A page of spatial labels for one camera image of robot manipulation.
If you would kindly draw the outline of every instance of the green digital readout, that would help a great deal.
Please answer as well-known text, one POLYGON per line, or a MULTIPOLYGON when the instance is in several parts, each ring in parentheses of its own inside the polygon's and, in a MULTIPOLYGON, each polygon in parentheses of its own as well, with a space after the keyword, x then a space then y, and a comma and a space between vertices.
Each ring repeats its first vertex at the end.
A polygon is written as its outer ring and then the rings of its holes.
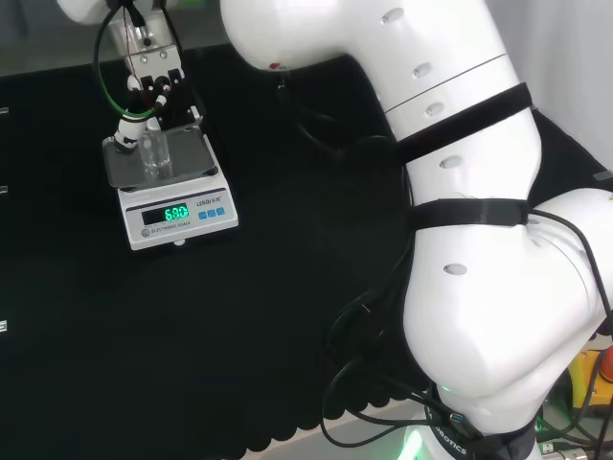
POLYGON ((188 207, 185 204, 172 206, 171 208, 166 208, 164 210, 164 217, 166 218, 166 221, 184 219, 188 218, 189 216, 190 211, 188 211, 188 207))
POLYGON ((154 225, 162 222, 172 222, 179 219, 185 219, 190 216, 190 210, 187 203, 173 204, 168 208, 157 208, 143 213, 143 223, 145 225, 154 225))

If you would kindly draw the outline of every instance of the black cable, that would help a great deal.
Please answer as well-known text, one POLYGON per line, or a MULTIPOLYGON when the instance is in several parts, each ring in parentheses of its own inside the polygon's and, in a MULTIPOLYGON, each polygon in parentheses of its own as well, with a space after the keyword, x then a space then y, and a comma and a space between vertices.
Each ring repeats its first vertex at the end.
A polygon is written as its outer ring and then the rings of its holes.
POLYGON ((332 396, 334 395, 334 391, 336 390, 336 385, 338 384, 338 382, 345 377, 350 371, 352 371, 355 367, 357 367, 359 364, 361 363, 361 358, 358 357, 356 359, 353 359, 352 361, 350 361, 347 365, 345 365, 345 367, 336 375, 336 377, 332 380, 332 382, 328 385, 328 388, 326 389, 326 392, 324 393, 324 401, 322 404, 322 422, 321 422, 321 427, 322 427, 322 432, 324 433, 324 436, 326 437, 326 439, 328 439, 332 444, 334 444, 335 446, 339 447, 339 448, 344 448, 344 449, 355 449, 355 448, 361 448, 363 446, 367 446, 371 443, 373 443, 374 441, 377 441, 385 436, 387 436, 388 434, 398 430, 398 429, 402 429, 402 428, 406 428, 407 426, 434 426, 435 423, 428 421, 428 420, 404 420, 404 421, 383 421, 380 419, 376 419, 374 417, 370 417, 367 415, 363 415, 363 414, 359 414, 359 419, 361 420, 374 420, 374 422, 372 423, 376 423, 377 425, 383 425, 383 423, 385 423, 385 425, 389 425, 391 426, 390 428, 384 430, 383 432, 377 434, 376 436, 373 436, 369 439, 366 439, 364 441, 360 441, 358 443, 342 443, 340 441, 337 441, 336 439, 334 439, 328 432, 328 430, 326 429, 326 407, 328 406, 328 403, 330 401, 330 399, 332 398, 332 396))
POLYGON ((340 157, 342 157, 342 155, 346 151, 351 151, 368 142, 374 142, 374 141, 377 141, 377 142, 383 141, 387 143, 395 142, 394 139, 391 139, 387 136, 382 136, 382 135, 373 135, 373 136, 364 137, 362 139, 357 140, 356 142, 352 144, 349 144, 341 148, 332 147, 326 144, 325 142, 321 141, 320 139, 315 137, 313 134, 311 134, 310 131, 307 129, 307 127, 302 124, 301 120, 296 116, 295 111, 298 110, 302 113, 310 115, 313 118, 316 118, 324 122, 338 123, 338 120, 336 120, 333 117, 330 117, 329 115, 325 115, 323 113, 316 112, 309 108, 305 108, 300 105, 296 105, 294 102, 292 102, 291 95, 287 89, 287 82, 286 82, 287 76, 288 74, 280 74, 280 82, 279 82, 279 85, 277 86, 277 97, 279 99, 281 107, 293 118, 294 125, 300 131, 303 137, 305 137, 317 149, 324 151, 325 153, 327 153, 329 156, 331 156, 334 159, 340 159, 340 157))
MULTIPOLYGON (((585 399, 583 400, 583 404, 581 405, 581 410, 575 420, 566 426, 563 429, 554 428, 553 430, 549 430, 546 433, 539 433, 538 441, 541 443, 545 443, 548 441, 552 441, 557 438, 564 438, 567 433, 570 433, 573 429, 580 427, 580 422, 585 417, 587 413, 587 409, 590 405, 590 400, 592 399, 592 392, 594 391, 594 385, 596 384, 596 378, 598 377, 598 373, 601 370, 602 360, 604 359, 604 352, 600 352, 598 357, 596 358, 596 362, 594 363, 594 368, 592 369, 592 375, 590 376, 589 384, 587 385, 587 393, 585 394, 585 399)), ((592 437, 591 434, 587 433, 588 440, 587 441, 595 441, 595 439, 589 439, 592 437)))
MULTIPOLYGON (((604 282, 602 281, 601 272, 600 272, 600 270, 598 268, 598 263, 596 262, 596 257, 594 255, 594 251, 592 250, 592 247, 591 247, 589 241, 587 240, 587 238, 585 237, 585 235, 583 234, 583 232, 581 232, 581 230, 575 224, 573 224, 572 222, 566 220, 565 218, 561 218, 560 216, 556 216, 554 214, 547 213, 547 212, 544 212, 544 211, 539 211, 539 210, 532 210, 531 214, 533 214, 535 216, 541 216, 541 217, 543 217, 545 219, 550 219, 550 220, 553 220, 553 221, 555 221, 557 223, 560 223, 560 224, 564 225, 565 227, 567 227, 569 230, 571 230, 575 235, 577 235, 577 237, 581 241, 581 245, 583 246, 583 250, 585 251, 585 255, 587 256, 587 259, 588 259, 588 261, 590 263, 590 266, 592 268, 592 274, 594 276, 594 281, 596 283, 599 295, 600 295, 601 300, 602 300, 602 306, 604 308, 604 314, 606 315, 606 319, 608 321, 609 328, 611 328, 611 331, 613 331, 613 312, 611 311, 611 306, 609 305, 608 297, 606 295, 606 289, 604 288, 604 282)), ((600 369, 600 364, 595 365, 595 368, 594 368, 594 370, 592 372, 592 376, 593 377, 594 377, 594 374, 596 372, 598 372, 599 369, 600 369)), ((586 404, 589 403, 589 398, 590 397, 591 397, 591 392, 589 392, 586 395, 585 401, 583 402, 583 408, 581 409, 581 412, 579 413, 578 417, 569 426, 567 426, 567 428, 569 428, 571 426, 575 427, 575 426, 579 425, 580 419, 584 415, 584 410, 583 409, 585 408, 586 404)), ((609 443, 606 443, 604 441, 604 438, 606 436, 606 430, 608 428, 609 419, 610 419, 611 415, 613 415, 613 398, 611 399, 611 402, 609 404, 609 408, 607 410, 606 418, 604 419, 604 422, 602 424, 601 435, 599 437, 598 444, 597 444, 597 449, 596 449, 596 457, 595 458, 597 458, 597 459, 600 457, 602 449, 604 447, 611 446, 611 445, 609 445, 609 443)), ((579 438, 573 438, 573 437, 567 436, 567 434, 566 434, 568 432, 568 431, 566 431, 567 428, 565 428, 564 430, 560 431, 560 432, 563 433, 564 439, 567 439, 567 440, 572 441, 572 442, 576 442, 576 440, 577 440, 581 444, 587 444, 589 446, 589 444, 588 444, 589 440, 588 441, 583 441, 583 440, 581 440, 579 438)))
MULTIPOLYGON (((411 205, 411 199, 410 199, 411 190, 409 186, 409 174, 406 168, 404 167, 401 169, 400 174, 401 174, 400 192, 402 193, 402 202, 404 203, 407 209, 407 212, 409 212, 410 205, 411 205)), ((385 277, 382 285, 378 289, 368 290, 364 292, 363 294, 360 294, 355 299, 350 301, 347 305, 345 305, 341 309, 341 311, 337 313, 336 319, 334 320, 332 325, 329 327, 329 330, 326 336, 326 350, 327 351, 331 351, 333 349, 332 340, 333 340, 333 337, 336 331, 343 324, 346 323, 347 318, 352 313, 354 313, 356 310, 361 309, 361 308, 366 309, 366 311, 370 311, 367 305, 371 306, 372 304, 375 304, 384 298, 384 296, 386 295, 386 291, 388 290, 392 282, 396 280, 398 271, 404 266, 405 262, 409 258, 411 251, 413 250, 414 242, 415 242, 415 236, 411 234, 407 238, 407 242, 402 248, 402 252, 400 253, 400 256, 398 257, 396 263, 394 264, 394 266, 392 267, 388 275, 385 277)))
POLYGON ((606 437, 606 431, 609 428, 609 421, 611 420, 611 416, 613 416, 613 398, 611 398, 611 402, 609 403, 609 407, 606 410, 606 415, 604 416, 604 422, 602 422, 601 435, 598 438, 598 444, 596 445, 596 453, 594 455, 594 460, 599 460, 602 455, 602 450, 604 449, 604 438, 606 437))
POLYGON ((577 237, 581 241, 581 244, 583 245, 583 250, 585 251, 587 260, 589 261, 590 266, 592 267, 592 274, 594 275, 594 281, 596 282, 598 293, 602 299, 602 306, 604 307, 604 314, 606 315, 606 319, 609 323, 609 327, 611 328, 611 331, 613 331, 613 311, 611 311, 611 306, 609 305, 609 299, 606 296, 606 289, 604 288, 604 282, 602 281, 601 272, 598 268, 598 264, 596 263, 596 257, 594 256, 594 252, 592 251, 592 247, 590 246, 589 241, 587 240, 587 238, 585 238, 585 235, 583 235, 583 232, 581 232, 574 223, 566 220, 565 218, 561 218, 560 216, 556 216, 554 214, 546 213, 545 211, 539 211, 536 209, 532 210, 530 214, 533 214, 535 216, 541 216, 542 218, 550 219, 557 223, 561 223, 562 225, 567 227, 569 230, 571 230, 575 235, 577 235, 577 237))

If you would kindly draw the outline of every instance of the white robotic arm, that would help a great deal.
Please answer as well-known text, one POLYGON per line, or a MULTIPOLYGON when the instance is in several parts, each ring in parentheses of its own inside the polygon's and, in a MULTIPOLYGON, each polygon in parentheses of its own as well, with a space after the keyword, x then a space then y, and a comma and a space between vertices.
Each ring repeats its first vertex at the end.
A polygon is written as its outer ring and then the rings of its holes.
MULTIPOLYGON (((416 135, 432 132, 450 138, 408 162, 414 205, 528 199, 541 160, 529 108, 466 136, 448 133, 520 83, 483 0, 221 0, 221 7, 228 36, 255 67, 286 71, 349 54, 401 147, 422 148, 416 135)), ((610 193, 574 191, 539 209, 587 236, 610 298, 610 193)), ((442 401, 482 433, 530 424, 604 318, 584 250, 558 223, 448 224, 416 235, 406 339, 442 401)), ((428 427, 418 433, 424 449, 416 459, 465 452, 428 427)), ((541 458, 537 446, 523 458, 541 458)))

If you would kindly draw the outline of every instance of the white wall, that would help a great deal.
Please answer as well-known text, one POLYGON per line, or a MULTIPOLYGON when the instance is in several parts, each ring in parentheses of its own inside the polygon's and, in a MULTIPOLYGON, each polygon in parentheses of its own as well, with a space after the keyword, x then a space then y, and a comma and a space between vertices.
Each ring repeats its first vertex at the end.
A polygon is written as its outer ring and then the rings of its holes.
POLYGON ((613 0, 487 0, 534 104, 613 169, 613 0))

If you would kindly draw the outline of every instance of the robot end effector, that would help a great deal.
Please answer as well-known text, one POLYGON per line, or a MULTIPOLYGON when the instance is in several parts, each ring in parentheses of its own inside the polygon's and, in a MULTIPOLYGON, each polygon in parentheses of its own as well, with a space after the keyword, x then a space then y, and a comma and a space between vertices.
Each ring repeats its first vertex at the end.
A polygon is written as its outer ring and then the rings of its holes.
POLYGON ((102 22, 96 43, 98 60, 102 35, 111 33, 115 47, 130 71, 128 110, 108 95, 94 62, 102 92, 122 119, 115 146, 133 152, 148 131, 165 134, 197 126, 202 121, 195 96, 183 71, 183 53, 167 12, 165 0, 57 0, 64 12, 81 24, 102 22))

